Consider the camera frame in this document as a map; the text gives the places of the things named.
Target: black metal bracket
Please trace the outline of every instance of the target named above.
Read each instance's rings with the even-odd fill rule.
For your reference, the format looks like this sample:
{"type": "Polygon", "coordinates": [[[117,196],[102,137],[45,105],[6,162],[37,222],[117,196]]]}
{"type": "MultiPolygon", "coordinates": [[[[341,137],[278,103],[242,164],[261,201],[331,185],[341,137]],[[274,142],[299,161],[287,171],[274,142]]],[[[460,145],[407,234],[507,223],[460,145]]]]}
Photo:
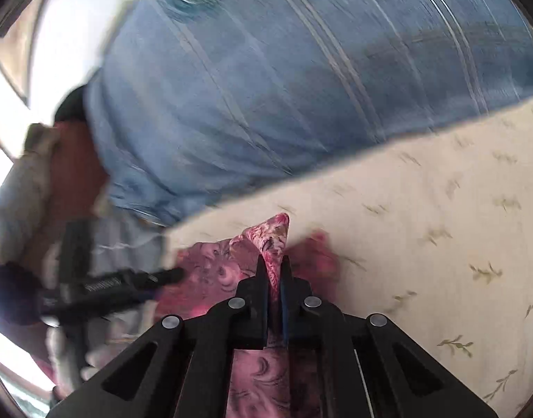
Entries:
{"type": "MultiPolygon", "coordinates": [[[[48,417],[220,418],[234,349],[267,343],[267,271],[239,283],[236,296],[183,320],[150,328],[48,417]]],[[[280,313],[288,350],[318,355],[321,411],[328,418],[497,418],[466,386],[382,314],[343,314],[281,266],[280,313]]]]}

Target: black tool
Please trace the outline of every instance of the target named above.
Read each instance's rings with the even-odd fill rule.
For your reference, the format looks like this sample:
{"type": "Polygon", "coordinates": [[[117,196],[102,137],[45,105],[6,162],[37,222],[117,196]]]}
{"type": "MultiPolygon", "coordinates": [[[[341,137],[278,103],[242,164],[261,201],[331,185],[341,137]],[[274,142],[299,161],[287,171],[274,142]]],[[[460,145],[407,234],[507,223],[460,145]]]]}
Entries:
{"type": "MultiPolygon", "coordinates": [[[[255,276],[238,284],[234,298],[197,318],[163,318],[48,417],[225,416],[234,349],[267,343],[266,273],[259,256],[255,276]]],[[[318,354],[323,417],[497,418],[387,317],[342,314],[293,278],[287,257],[280,284],[288,350],[318,354]]]]}
{"type": "Polygon", "coordinates": [[[57,289],[40,294],[40,319],[51,326],[64,326],[107,316],[151,299],[157,289],[183,277],[184,270],[180,268],[154,273],[126,269],[60,284],[57,289]]]}
{"type": "Polygon", "coordinates": [[[184,270],[179,268],[153,273],[120,270],[89,276],[92,245],[89,220],[68,223],[61,244],[57,288],[41,290],[38,296],[40,319],[61,327],[67,340],[66,356],[75,388],[81,386],[80,371],[87,366],[86,323],[144,303],[153,298],[158,288],[184,277],[184,270]]]}

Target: white wall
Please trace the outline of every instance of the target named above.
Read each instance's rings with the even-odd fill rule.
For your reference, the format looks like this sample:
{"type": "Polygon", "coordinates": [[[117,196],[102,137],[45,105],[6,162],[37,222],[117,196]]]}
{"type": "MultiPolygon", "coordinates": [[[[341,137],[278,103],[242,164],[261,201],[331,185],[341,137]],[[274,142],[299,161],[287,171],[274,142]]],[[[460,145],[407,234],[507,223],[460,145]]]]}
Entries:
{"type": "Polygon", "coordinates": [[[22,151],[29,124],[39,122],[29,111],[0,72],[0,140],[9,153],[18,157],[22,151]]]}
{"type": "Polygon", "coordinates": [[[32,56],[30,103],[51,123],[68,91],[86,82],[101,62],[110,30],[131,0],[47,0],[32,56]]]}

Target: pink floral fabric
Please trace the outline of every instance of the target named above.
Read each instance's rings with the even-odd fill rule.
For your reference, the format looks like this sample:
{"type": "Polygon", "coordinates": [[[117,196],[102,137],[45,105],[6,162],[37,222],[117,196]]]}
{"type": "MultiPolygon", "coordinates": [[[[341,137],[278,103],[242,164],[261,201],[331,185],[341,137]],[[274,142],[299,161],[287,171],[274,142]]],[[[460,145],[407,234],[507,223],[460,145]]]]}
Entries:
{"type": "MultiPolygon", "coordinates": [[[[187,277],[161,291],[155,320],[171,313],[193,318],[233,297],[238,282],[255,274],[259,254],[265,259],[272,307],[278,302],[285,254],[294,276],[308,280],[315,294],[332,301],[339,268],[327,235],[316,231],[287,248],[288,228],[288,215],[280,213],[231,240],[196,243],[179,251],[176,266],[185,269],[187,277]]],[[[279,324],[274,321],[269,322],[268,348],[235,351],[226,417],[320,416],[315,354],[306,350],[289,354],[280,342],[279,324]]]]}

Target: wall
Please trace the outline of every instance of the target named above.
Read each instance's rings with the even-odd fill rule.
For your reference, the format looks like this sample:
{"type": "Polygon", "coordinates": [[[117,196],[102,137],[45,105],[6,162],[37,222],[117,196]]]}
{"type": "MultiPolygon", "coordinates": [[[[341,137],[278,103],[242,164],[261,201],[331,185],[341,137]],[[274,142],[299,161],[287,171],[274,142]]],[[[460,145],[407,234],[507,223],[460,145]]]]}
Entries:
{"type": "Polygon", "coordinates": [[[33,46],[30,106],[45,123],[65,94],[101,63],[113,26],[132,0],[47,0],[33,46]]]}

